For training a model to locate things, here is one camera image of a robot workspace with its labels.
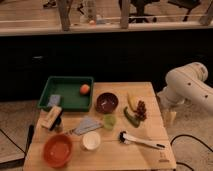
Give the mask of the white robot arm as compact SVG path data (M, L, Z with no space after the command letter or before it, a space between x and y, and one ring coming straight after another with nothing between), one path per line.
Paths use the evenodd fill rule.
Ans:
M161 105L169 109L188 99L213 115L213 88L205 84L207 78L208 70L200 62L170 70L166 86L157 93Z

